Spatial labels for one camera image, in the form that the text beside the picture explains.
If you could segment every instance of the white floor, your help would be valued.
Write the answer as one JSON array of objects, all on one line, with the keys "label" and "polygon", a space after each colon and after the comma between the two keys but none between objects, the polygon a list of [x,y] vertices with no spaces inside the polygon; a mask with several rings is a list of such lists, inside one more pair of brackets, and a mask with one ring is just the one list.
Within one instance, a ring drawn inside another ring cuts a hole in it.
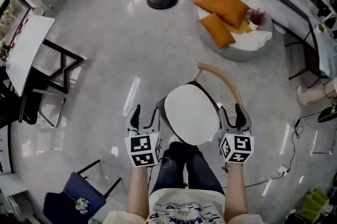
[{"label": "white floor", "polygon": [[[196,8],[192,0],[179,0],[171,9],[158,11],[146,0],[69,0],[56,17],[49,39],[87,58],[73,71],[59,128],[51,129],[41,118],[36,125],[14,123],[12,154],[15,172],[22,178],[41,215],[47,192],[61,192],[69,175],[91,162],[103,162],[87,173],[89,182],[107,190],[122,177],[107,204],[95,219],[103,221],[111,210],[125,210],[132,171],[124,145],[124,119],[133,106],[142,107],[141,124],[149,123],[155,104],[171,90],[190,81],[198,62],[218,68],[236,84],[252,118],[255,152],[244,165],[245,183],[254,184],[278,174],[274,168],[289,167],[293,154],[292,126],[303,115],[321,111],[329,101],[301,107],[296,87],[301,79],[289,81],[303,63],[300,47],[284,47],[287,36],[273,32],[273,45],[261,58],[240,63],[211,51],[196,30]],[[36,65],[47,73],[59,63],[57,54],[41,50]],[[302,79],[311,80],[308,74]],[[201,84],[216,102],[233,111],[234,102],[223,84],[202,74]],[[44,109],[55,119],[55,101],[46,99]],[[290,174],[275,181],[246,188],[250,213],[267,223],[282,222],[284,216],[316,187],[327,190],[337,170],[337,152],[328,152],[335,121],[317,123],[317,115],[301,120],[304,131],[294,137],[296,155]],[[163,147],[172,134],[164,122]],[[220,183],[227,174],[221,167],[217,137],[200,146]],[[158,167],[154,169],[153,185]]]}]

